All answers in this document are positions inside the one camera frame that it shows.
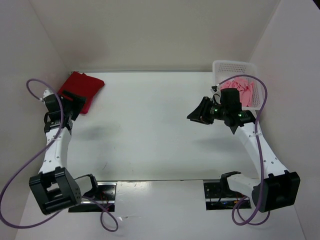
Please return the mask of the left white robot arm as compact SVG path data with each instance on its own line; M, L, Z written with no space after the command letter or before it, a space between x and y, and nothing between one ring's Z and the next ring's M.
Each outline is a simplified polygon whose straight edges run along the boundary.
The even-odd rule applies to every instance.
M90 182L81 192L76 179L67 170L68 146L73 123L86 103L86 98L68 91L55 95L49 88L43 93L47 113L44 116L44 133L48 149L37 175L30 177L29 187L44 215L80 204L82 197L96 199L100 194L96 178L88 174Z

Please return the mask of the magenta t shirt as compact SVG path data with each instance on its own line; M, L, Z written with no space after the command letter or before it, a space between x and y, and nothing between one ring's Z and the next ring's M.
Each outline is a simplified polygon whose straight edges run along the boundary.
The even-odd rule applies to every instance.
M93 99L94 99L93 97L86 99L85 104L83 105L83 108L80 111L80 114L85 115L89 112Z

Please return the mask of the dark red t shirt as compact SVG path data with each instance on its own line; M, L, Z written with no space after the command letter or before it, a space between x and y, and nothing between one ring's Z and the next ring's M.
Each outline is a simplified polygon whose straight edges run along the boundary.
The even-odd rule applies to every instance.
M96 94L104 86L104 81L98 78L88 76L85 73L73 72L58 90L58 93L62 95L63 91L68 91L94 100Z

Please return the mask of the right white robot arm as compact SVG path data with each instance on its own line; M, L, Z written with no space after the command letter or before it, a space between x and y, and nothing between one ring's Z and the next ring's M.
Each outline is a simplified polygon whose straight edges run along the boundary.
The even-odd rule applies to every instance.
M242 109L237 89L225 88L221 90L220 97L220 102L203 97L187 119L204 125L211 125L215 120L223 121L243 144L258 172L258 179L246 177L239 171L222 174L220 193L225 197L241 193L261 213L292 206L301 182L298 173L290 172L278 160L252 112Z

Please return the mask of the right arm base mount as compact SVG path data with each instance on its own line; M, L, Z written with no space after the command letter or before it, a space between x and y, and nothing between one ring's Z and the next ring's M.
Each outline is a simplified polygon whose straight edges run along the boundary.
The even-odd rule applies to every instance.
M204 181L203 189L207 211L232 210L236 203L244 196L239 192L226 192L222 190L219 180Z

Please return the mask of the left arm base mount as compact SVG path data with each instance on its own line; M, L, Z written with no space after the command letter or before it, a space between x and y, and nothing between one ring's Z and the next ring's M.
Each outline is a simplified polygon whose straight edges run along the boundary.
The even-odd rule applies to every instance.
M107 210L113 213L115 211L117 183L98 181L97 184L98 184L97 191L90 198L97 201L103 207L107 207ZM69 213L101 213L102 210L96 204L83 198L80 205L69 208L68 212Z

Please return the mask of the light pink t shirt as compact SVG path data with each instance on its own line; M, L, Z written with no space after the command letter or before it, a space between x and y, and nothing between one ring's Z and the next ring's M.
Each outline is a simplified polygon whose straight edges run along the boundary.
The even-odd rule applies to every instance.
M243 107L252 107L253 105L253 93L255 83L249 82L244 77L236 77L228 80L220 86L220 89L234 88L239 91L239 99Z

